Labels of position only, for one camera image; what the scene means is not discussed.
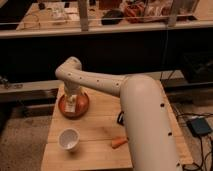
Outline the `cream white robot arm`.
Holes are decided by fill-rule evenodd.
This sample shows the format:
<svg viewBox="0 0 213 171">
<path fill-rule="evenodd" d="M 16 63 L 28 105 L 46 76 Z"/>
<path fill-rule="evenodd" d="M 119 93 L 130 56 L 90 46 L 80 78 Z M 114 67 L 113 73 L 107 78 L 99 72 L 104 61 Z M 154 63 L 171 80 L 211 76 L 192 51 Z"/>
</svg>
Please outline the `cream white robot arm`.
<svg viewBox="0 0 213 171">
<path fill-rule="evenodd" d="M 86 72 L 76 57 L 63 62 L 55 75 L 64 82 L 61 111 L 67 116 L 87 111 L 89 102 L 80 99 L 84 87 L 120 99 L 134 171 L 183 171 L 162 89 L 153 78 Z"/>
</svg>

